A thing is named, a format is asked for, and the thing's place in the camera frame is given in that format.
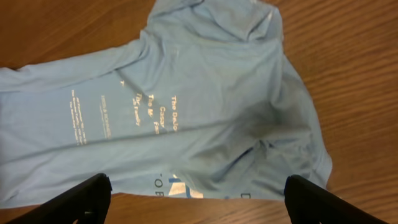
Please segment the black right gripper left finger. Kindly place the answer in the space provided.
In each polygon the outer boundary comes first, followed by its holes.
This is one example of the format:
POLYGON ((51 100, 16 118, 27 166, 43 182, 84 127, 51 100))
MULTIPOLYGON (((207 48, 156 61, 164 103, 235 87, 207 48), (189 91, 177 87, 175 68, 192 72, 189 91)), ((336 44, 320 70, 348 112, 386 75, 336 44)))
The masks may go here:
POLYGON ((108 176, 99 173, 8 224, 103 224, 111 191, 108 176))

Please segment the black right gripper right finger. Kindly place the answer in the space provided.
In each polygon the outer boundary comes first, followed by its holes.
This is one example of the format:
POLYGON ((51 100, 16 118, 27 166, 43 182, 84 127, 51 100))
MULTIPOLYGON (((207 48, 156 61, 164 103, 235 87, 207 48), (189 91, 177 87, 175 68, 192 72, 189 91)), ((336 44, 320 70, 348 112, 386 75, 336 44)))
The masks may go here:
POLYGON ((292 224, 386 224, 300 175, 287 178, 284 196, 292 224))

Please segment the light blue t-shirt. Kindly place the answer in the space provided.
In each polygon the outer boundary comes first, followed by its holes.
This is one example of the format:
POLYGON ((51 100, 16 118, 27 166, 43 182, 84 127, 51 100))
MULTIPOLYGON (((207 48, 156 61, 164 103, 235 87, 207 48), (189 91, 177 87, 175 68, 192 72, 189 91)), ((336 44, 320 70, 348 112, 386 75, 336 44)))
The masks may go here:
POLYGON ((278 8, 157 1, 126 45, 1 69, 1 207, 97 174, 116 193, 281 200, 332 170, 278 8))

